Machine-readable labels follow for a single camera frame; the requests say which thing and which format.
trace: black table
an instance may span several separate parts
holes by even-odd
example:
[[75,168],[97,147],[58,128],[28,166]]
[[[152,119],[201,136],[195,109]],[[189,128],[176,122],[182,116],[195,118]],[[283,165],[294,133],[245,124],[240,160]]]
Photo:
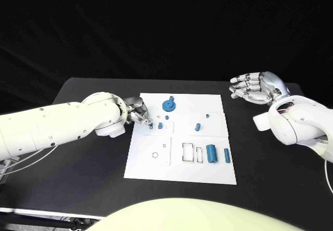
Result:
[[[297,84],[287,84],[302,94]],[[100,91],[126,98],[147,93],[221,94],[238,185],[124,179],[133,125],[117,138],[88,137],[58,147],[32,167],[10,175],[0,207],[107,216],[159,198],[185,197],[257,211],[306,230],[333,230],[333,195],[325,161],[305,146],[286,146],[253,117],[269,110],[231,99],[228,82],[72,78],[55,104],[81,102]],[[333,179],[333,165],[329,164]]]

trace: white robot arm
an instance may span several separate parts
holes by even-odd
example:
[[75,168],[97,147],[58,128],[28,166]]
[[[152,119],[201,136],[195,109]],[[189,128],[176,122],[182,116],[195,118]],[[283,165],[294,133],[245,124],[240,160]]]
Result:
[[267,113],[254,117],[260,131],[271,129],[286,144],[310,147],[333,163],[333,110],[312,99],[292,95],[281,79],[271,72],[250,73],[231,79],[232,98],[243,97],[269,104]]
[[100,92],[83,103],[51,105],[0,116],[0,160],[84,138],[94,130],[98,136],[117,137],[124,123],[153,125],[140,97],[121,99]]

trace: black backdrop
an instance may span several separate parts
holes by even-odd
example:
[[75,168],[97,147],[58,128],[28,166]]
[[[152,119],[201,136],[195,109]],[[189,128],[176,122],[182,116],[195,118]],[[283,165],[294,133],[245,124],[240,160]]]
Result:
[[305,0],[3,2],[0,113],[51,104],[71,77],[228,81],[267,70],[332,106],[332,9]]

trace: white board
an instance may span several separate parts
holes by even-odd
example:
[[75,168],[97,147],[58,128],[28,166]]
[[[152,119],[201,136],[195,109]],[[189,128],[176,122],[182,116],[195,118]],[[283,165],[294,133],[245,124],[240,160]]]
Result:
[[[166,112],[162,104],[170,95],[176,109]],[[156,93],[142,93],[140,96],[149,108],[153,129],[134,125],[124,178],[237,184],[221,96]],[[183,161],[183,143],[194,144],[194,161]],[[208,162],[209,144],[217,147],[217,163]],[[225,148],[230,150],[231,163],[225,162]],[[155,152],[162,153],[162,158],[153,157]]]

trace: small blue piece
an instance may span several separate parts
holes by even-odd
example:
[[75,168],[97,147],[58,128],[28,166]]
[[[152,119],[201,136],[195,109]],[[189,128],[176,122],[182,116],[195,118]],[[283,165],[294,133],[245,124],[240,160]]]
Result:
[[217,163],[218,162],[217,149],[215,149],[214,144],[207,146],[207,157],[208,157],[208,162],[209,163]]
[[201,130],[201,124],[198,123],[196,124],[196,131],[199,131]]
[[175,98],[173,98],[173,96],[170,96],[170,99],[168,101],[165,101],[162,104],[162,108],[166,112],[172,112],[176,108],[176,103],[173,100],[175,100]]
[[225,156],[225,162],[231,163],[231,157],[230,157],[230,150],[228,150],[228,148],[224,149],[224,156]]

